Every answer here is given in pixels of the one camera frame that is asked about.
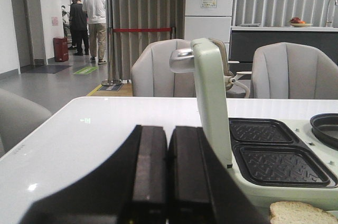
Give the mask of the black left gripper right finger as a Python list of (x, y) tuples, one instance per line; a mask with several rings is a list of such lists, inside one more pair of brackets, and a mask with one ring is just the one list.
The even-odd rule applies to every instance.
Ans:
[(219, 162), (202, 128), (176, 127), (168, 158), (170, 223), (269, 223)]

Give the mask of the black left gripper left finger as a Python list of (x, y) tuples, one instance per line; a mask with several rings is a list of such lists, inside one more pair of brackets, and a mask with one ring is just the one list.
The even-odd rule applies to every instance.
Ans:
[(31, 205), (21, 223), (165, 223), (167, 140), (137, 125), (102, 164)]

